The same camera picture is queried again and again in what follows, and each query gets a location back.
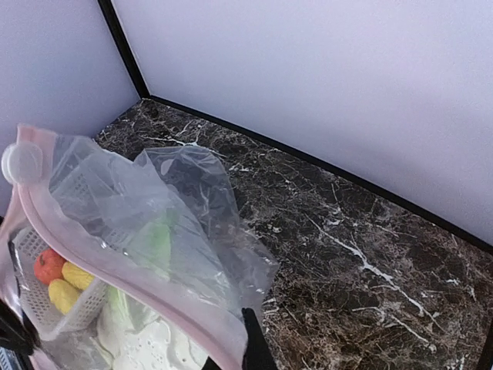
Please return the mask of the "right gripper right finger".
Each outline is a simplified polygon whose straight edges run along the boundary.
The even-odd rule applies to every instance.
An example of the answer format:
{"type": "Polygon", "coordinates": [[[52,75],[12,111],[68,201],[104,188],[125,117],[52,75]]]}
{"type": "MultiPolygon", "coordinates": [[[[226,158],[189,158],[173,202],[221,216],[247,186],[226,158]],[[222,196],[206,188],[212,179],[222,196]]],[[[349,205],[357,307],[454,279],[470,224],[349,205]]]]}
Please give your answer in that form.
{"type": "Polygon", "coordinates": [[[242,309],[243,322],[248,336],[243,354],[242,370],[277,370],[267,340],[252,308],[242,309]]]}

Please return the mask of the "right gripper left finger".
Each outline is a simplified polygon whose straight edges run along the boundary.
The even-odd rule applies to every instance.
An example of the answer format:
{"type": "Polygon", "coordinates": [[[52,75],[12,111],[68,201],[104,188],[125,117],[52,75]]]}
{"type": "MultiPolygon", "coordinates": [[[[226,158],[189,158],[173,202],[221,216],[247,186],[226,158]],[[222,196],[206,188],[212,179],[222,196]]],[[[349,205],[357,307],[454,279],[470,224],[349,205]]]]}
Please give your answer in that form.
{"type": "Polygon", "coordinates": [[[39,346],[39,333],[25,312],[20,318],[1,301],[1,347],[22,355],[32,355],[39,346]]]}

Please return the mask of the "clear zip top bag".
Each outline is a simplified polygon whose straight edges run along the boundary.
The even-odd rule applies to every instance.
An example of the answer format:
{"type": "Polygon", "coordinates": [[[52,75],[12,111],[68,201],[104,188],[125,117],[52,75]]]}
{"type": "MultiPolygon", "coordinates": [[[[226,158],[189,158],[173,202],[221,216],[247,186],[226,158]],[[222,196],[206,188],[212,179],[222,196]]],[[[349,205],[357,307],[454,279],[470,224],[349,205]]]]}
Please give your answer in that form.
{"type": "Polygon", "coordinates": [[[274,369],[277,271],[201,146],[134,160],[20,126],[2,154],[1,345],[23,369],[274,369]]]}

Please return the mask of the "white cauliflower with leaves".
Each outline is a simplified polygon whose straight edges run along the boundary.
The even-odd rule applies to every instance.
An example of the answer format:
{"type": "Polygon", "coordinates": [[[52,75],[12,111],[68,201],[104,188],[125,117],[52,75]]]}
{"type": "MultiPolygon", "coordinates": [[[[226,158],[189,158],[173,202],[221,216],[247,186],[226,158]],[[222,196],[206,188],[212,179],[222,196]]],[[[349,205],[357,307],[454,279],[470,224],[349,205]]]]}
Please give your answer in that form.
{"type": "MultiPolygon", "coordinates": [[[[144,226],[132,248],[150,247],[143,264],[169,278],[173,216],[162,216],[144,226]]],[[[176,325],[123,291],[110,287],[97,321],[97,339],[107,351],[112,369],[201,369],[208,354],[176,325]]]]}

